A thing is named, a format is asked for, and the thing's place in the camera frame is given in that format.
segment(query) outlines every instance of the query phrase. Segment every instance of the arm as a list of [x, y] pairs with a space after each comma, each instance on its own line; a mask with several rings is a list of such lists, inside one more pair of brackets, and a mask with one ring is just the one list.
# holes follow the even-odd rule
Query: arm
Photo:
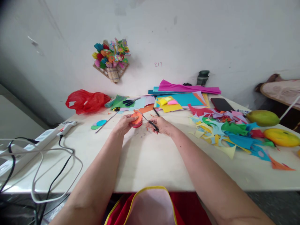
[[124, 135], [137, 117], [125, 115], [80, 178], [51, 225], [99, 224], [113, 193]]
[[151, 119], [174, 141], [195, 190], [218, 224], [274, 224], [248, 195], [182, 131], [162, 117]]

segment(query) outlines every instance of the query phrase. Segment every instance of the glue stick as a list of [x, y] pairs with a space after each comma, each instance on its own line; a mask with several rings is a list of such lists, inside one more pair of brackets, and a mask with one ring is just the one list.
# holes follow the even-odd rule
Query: glue stick
[[109, 108], [113, 105], [113, 102], [115, 101], [116, 98], [111, 98], [109, 102], [107, 102], [104, 106], [106, 108]]

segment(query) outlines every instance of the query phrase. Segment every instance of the floor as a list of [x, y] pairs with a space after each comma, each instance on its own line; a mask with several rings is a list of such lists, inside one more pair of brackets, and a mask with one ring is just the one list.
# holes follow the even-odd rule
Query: floor
[[[276, 225], [300, 225], [300, 194], [297, 192], [249, 192], [248, 196], [275, 222]], [[66, 199], [47, 204], [42, 225], [48, 224], [64, 206]], [[34, 206], [30, 195], [2, 195], [1, 200]], [[23, 207], [7, 206], [0, 203], [0, 224], [30, 225], [33, 221], [33, 210]]]

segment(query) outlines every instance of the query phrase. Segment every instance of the hand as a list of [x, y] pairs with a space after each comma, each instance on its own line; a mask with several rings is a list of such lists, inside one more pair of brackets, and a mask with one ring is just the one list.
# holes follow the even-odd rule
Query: hand
[[135, 121], [138, 117], [131, 117], [132, 114], [128, 114], [122, 116], [120, 121], [114, 127], [113, 131], [120, 132], [121, 134], [125, 135], [132, 127], [132, 121]]
[[[172, 130], [175, 129], [174, 125], [170, 124], [167, 120], [165, 120], [162, 117], [152, 117], [149, 121], [152, 121], [155, 124], [155, 126], [157, 126], [157, 128], [159, 129], [159, 133], [163, 133], [168, 136], [170, 136]], [[154, 126], [152, 124], [147, 123], [146, 127], [151, 128], [154, 133], [158, 134], [158, 132], [155, 131]]]

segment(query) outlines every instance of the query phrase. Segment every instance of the blue paper circle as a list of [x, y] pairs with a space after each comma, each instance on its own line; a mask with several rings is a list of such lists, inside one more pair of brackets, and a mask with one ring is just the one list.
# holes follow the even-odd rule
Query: blue paper circle
[[106, 123], [107, 120], [100, 120], [97, 122], [97, 126], [102, 126], [103, 124]]

